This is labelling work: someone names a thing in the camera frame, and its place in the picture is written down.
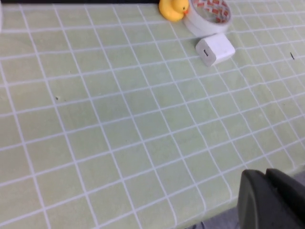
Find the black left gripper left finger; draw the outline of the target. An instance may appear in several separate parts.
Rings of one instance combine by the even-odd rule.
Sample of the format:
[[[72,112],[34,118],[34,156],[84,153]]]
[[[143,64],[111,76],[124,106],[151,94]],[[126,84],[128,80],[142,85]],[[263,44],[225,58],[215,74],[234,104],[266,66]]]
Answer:
[[[238,195],[238,219],[242,229],[287,229],[290,215],[283,199],[258,170],[241,175]]]

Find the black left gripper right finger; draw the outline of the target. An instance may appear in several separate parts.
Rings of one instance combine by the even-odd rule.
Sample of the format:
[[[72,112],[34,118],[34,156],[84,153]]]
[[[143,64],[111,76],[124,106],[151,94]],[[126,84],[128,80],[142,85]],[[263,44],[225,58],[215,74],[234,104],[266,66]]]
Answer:
[[[266,170],[266,177],[276,189],[277,193],[288,206],[294,216],[294,221],[302,223],[305,228],[305,187],[296,179],[284,172],[269,168]]]

